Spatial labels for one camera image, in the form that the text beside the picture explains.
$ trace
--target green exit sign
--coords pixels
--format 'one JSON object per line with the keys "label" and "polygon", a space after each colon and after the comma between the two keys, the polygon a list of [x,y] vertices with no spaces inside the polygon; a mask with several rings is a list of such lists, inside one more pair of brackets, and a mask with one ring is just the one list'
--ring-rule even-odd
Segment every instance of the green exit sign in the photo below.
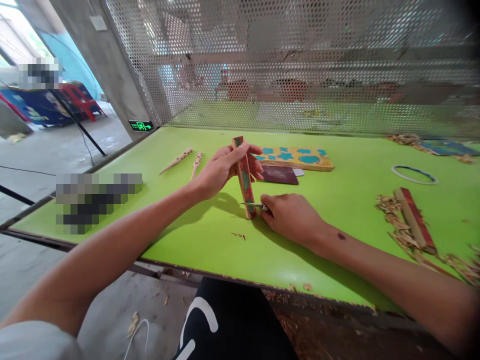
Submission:
{"label": "green exit sign", "polygon": [[128,120],[133,131],[139,131],[143,133],[148,133],[150,130],[153,130],[154,125],[151,121],[131,121]]}

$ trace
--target sandpaper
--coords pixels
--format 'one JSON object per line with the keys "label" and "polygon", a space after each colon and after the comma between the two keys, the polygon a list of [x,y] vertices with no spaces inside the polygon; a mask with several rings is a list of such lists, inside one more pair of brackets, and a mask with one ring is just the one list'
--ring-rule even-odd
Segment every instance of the sandpaper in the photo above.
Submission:
{"label": "sandpaper", "polygon": [[270,183],[298,185],[294,170],[283,166],[263,166],[263,179]]}

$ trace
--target white stripe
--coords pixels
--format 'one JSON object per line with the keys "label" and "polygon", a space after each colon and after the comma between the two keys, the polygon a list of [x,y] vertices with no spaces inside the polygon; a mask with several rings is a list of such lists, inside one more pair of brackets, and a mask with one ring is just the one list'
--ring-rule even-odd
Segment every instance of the white stripe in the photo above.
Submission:
{"label": "white stripe", "polygon": [[191,339],[185,348],[178,354],[176,360],[187,360],[195,350],[195,340]]}
{"label": "white stripe", "polygon": [[212,333],[216,333],[219,329],[219,323],[217,322],[217,318],[215,317],[215,313],[214,313],[212,307],[210,306],[210,304],[203,297],[198,296],[198,297],[194,298],[193,301],[190,304],[190,307],[188,308],[188,312],[186,313],[186,319],[185,319],[185,322],[183,323],[183,328],[181,329],[180,349],[184,346],[185,325],[187,324],[187,321],[189,320],[190,313],[195,308],[198,308],[203,312],[203,314],[206,317],[206,321],[208,322],[208,326],[210,326],[210,331]]}

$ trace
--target person's left hand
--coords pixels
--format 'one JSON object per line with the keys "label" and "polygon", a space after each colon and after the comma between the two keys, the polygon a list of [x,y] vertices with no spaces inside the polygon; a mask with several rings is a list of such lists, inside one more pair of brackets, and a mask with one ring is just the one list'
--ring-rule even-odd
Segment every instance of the person's left hand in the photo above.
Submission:
{"label": "person's left hand", "polygon": [[235,164],[241,160],[245,154],[248,158],[248,167],[250,168],[250,179],[252,182],[263,180],[261,173],[264,172],[260,161],[251,153],[261,155],[263,151],[256,145],[250,145],[244,141],[239,147],[233,150],[232,146],[224,146],[217,150],[206,164],[205,168],[195,177],[191,183],[198,187],[202,200],[213,198],[232,176],[237,175]]}

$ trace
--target metal mesh panel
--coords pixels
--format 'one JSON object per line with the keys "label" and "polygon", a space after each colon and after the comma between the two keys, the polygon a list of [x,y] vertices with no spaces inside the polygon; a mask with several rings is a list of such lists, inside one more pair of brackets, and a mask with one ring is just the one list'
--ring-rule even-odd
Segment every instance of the metal mesh panel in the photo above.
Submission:
{"label": "metal mesh panel", "polygon": [[480,139],[455,2],[106,3],[159,126]]}

